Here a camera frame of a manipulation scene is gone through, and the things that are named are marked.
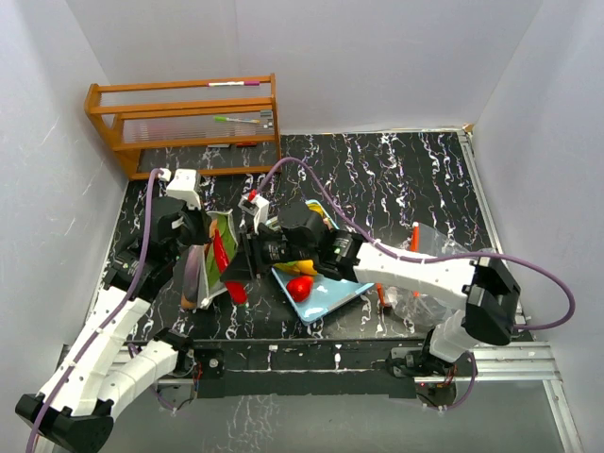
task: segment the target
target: green marker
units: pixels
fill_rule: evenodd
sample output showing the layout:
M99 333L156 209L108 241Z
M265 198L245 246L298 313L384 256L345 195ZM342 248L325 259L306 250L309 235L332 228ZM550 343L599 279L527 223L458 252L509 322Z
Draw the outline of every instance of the green marker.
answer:
M214 116L214 121L219 123L248 123L250 125L260 124L260 120L240 120L239 118L229 118L227 116Z

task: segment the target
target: red object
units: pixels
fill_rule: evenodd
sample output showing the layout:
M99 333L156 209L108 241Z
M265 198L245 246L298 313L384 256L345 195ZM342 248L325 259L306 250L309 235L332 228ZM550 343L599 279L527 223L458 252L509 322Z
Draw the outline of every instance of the red object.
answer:
M376 283L377 295L379 296L379 305L382 307L390 307L389 304L386 303L386 299L384 298L384 287L381 286L381 283Z
M417 252L419 249L419 224L413 222L413 233L411 234L411 252ZM413 297L419 297L417 291L413 292Z
M310 295L313 281L311 276L296 277L285 288L294 302L304 302Z
M220 237L220 234L218 234L218 231L216 231L216 234L214 234L213 246L214 258L216 259L216 264L218 264L218 270L222 274L228 267L229 259L225 246L223 245L223 240ZM247 302L245 288L239 281L226 281L225 286L233 299L233 302L235 302L237 305Z

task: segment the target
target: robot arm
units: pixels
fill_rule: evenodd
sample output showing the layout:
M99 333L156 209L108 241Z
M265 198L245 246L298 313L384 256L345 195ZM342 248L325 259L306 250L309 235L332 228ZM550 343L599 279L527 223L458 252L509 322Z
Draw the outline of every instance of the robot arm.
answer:
M240 207L254 218L254 227L242 233L238 254L222 280L260 277L278 262L312 260L318 273L332 279L377 282L433 295L457 312L429 333L421 355L407 357L406 367L412 375L442 372L478 343L510 342L520 287L502 260L450 260L430 265L398 260L358 233L329 230L304 202L280 210L274 230L265 225L266 200L250 198L244 197ZM388 248L397 256L432 258Z
M168 170L163 171L162 179L170 179ZM73 366L74 371L59 386L40 426L40 433L54 443L70 451L98 451L124 408L153 382L183 366L190 341L165 329L141 354L109 374L128 333L172 278L180 252L189 245L210 241L210 218L201 207L196 192L198 183L195 170L176 171L167 196L153 199L145 262L140 263L143 238L138 235L116 253L94 310L59 369L37 394L24 394L19 400L16 412L32 425L65 370ZM108 325L100 328L108 314L122 303L141 265L142 276L132 297ZM76 360L94 333L96 338Z

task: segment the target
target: white bracket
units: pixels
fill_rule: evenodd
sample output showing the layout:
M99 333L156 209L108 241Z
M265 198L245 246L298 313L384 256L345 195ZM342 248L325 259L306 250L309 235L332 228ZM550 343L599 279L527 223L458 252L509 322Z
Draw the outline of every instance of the white bracket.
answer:
M254 232L258 233L258 226L266 224L268 220L269 202L260 195L255 195L251 201L248 197L249 195L243 195L238 206L243 212L254 216Z
M174 179L166 188L166 194L178 200L187 202L190 210L201 210L201 200L195 191L199 185L200 175L196 170L179 168L174 173Z
M161 173L159 174L159 180L163 182L170 182L172 179L172 172L168 168L161 168Z

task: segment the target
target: pink marker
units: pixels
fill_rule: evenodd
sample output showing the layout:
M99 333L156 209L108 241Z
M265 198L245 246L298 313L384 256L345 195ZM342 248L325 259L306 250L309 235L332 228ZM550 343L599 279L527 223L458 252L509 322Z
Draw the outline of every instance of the pink marker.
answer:
M241 82L211 82L209 87L258 87L258 80L246 80Z

